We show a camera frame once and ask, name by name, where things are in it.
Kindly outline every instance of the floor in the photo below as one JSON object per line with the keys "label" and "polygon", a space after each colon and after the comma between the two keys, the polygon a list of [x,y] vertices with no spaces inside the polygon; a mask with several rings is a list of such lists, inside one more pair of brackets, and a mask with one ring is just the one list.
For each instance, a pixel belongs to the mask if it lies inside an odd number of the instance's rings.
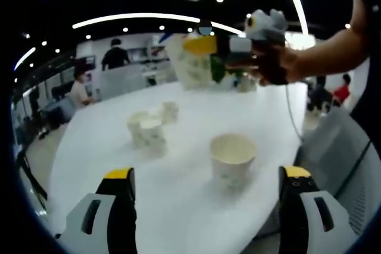
{"label": "floor", "polygon": [[[320,116],[315,112],[306,112],[303,133],[314,130],[319,121]],[[27,158],[33,175],[41,186],[48,190],[49,176],[58,145],[65,133],[67,125],[61,126],[59,129],[50,132],[44,139],[36,139],[27,151]],[[242,254],[273,254],[278,253],[279,249],[279,234],[256,240],[251,242]]]}

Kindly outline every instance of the robotic hand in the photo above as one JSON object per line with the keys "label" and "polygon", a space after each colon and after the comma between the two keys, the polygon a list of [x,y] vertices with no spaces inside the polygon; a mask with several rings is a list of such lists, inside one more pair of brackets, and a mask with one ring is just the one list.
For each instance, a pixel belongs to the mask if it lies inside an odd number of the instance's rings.
{"label": "robotic hand", "polygon": [[[254,11],[245,21],[245,37],[205,36],[189,39],[184,49],[197,55],[217,54],[226,64],[251,63],[250,68],[258,70],[273,84],[287,84],[286,72],[279,64],[279,55],[274,45],[285,45],[288,28],[281,11],[272,9],[267,15],[262,10]],[[261,51],[261,56],[252,54]]]}

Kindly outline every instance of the paper cup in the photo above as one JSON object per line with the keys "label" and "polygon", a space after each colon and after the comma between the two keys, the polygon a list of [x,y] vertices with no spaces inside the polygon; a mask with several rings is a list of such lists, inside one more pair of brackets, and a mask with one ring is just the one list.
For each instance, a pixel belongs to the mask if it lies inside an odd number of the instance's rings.
{"label": "paper cup", "polygon": [[161,121],[163,124],[175,123],[179,116],[179,107],[175,101],[163,102]]}
{"label": "paper cup", "polygon": [[151,116],[147,111],[140,111],[132,114],[127,120],[127,127],[132,137],[132,143],[134,147],[140,149],[145,146],[145,141],[142,137],[142,130],[140,128],[140,122],[142,120],[149,119]]}
{"label": "paper cup", "polygon": [[210,152],[213,177],[223,186],[238,187],[245,183],[257,148],[245,136],[224,134],[211,141]]}
{"label": "paper cup", "polygon": [[143,120],[140,128],[147,151],[152,156],[164,156],[167,152],[167,142],[161,121],[158,119]]}

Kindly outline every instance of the round table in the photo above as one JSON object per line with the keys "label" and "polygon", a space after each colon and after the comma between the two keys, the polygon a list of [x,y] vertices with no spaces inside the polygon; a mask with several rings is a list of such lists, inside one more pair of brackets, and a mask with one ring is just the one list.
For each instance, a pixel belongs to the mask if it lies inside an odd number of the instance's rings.
{"label": "round table", "polygon": [[[307,86],[288,88],[301,132]],[[126,120],[168,100],[177,102],[179,121],[164,127],[168,154],[150,158],[132,147]],[[224,191],[212,180],[209,144],[230,132],[250,137],[258,154],[245,188]],[[58,147],[48,190],[51,231],[63,231],[66,215],[107,172],[131,166],[139,254],[239,253],[273,210],[279,166],[293,164],[299,144],[284,86],[238,93],[171,83],[97,103],[75,114]]]}

